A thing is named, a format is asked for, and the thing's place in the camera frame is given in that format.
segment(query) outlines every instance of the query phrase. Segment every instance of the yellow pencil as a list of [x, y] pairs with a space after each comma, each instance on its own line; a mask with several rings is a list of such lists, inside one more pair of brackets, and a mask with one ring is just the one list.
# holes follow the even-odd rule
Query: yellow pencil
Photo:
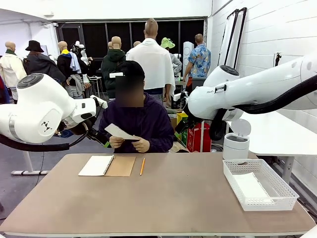
[[142, 163], [142, 167], [141, 167], [140, 176], [141, 176], [141, 175], [142, 175], [142, 173], [143, 173], [144, 163], [145, 163], [145, 157], [143, 158], [143, 163]]

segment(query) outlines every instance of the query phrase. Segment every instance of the green hat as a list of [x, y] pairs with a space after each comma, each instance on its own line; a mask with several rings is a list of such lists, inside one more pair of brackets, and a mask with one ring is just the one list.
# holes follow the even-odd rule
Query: green hat
[[169, 47], [170, 49], [175, 47], [175, 44], [168, 38], [164, 37], [162, 39], [162, 43], [160, 45], [161, 47], [163, 47], [164, 49], [166, 49], [167, 47]]

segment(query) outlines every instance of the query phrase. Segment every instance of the white shirt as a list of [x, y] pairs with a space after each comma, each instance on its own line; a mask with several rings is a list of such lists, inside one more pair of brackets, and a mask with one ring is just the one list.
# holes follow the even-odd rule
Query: white shirt
[[141, 65], [145, 73], [144, 89], [163, 88], [171, 84], [169, 94], [174, 95], [175, 78], [169, 52], [155, 40], [146, 38], [129, 50], [126, 60], [134, 60]]
[[6, 53], [0, 59], [0, 76], [7, 87], [16, 87], [18, 82], [26, 76], [20, 58]]

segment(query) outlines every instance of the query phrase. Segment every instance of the robot logo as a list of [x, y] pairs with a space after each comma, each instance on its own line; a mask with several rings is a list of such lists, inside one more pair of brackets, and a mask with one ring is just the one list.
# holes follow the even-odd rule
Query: robot logo
[[52, 128], [50, 128], [50, 127], [48, 126], [49, 122], [50, 122], [50, 121], [48, 121], [48, 122], [45, 122], [45, 121], [44, 121], [44, 122], [42, 122], [42, 124], [41, 124], [41, 125], [44, 125], [44, 126], [45, 126], [45, 128], [46, 128], [46, 129], [44, 130], [44, 132], [47, 132], [49, 129], [51, 129], [51, 130], [52, 130]]

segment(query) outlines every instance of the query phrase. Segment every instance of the ceiling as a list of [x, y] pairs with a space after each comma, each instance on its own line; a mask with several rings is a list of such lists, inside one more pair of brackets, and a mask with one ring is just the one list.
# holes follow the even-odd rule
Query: ceiling
[[39, 21], [42, 18], [0, 8], [0, 24], [18, 21]]

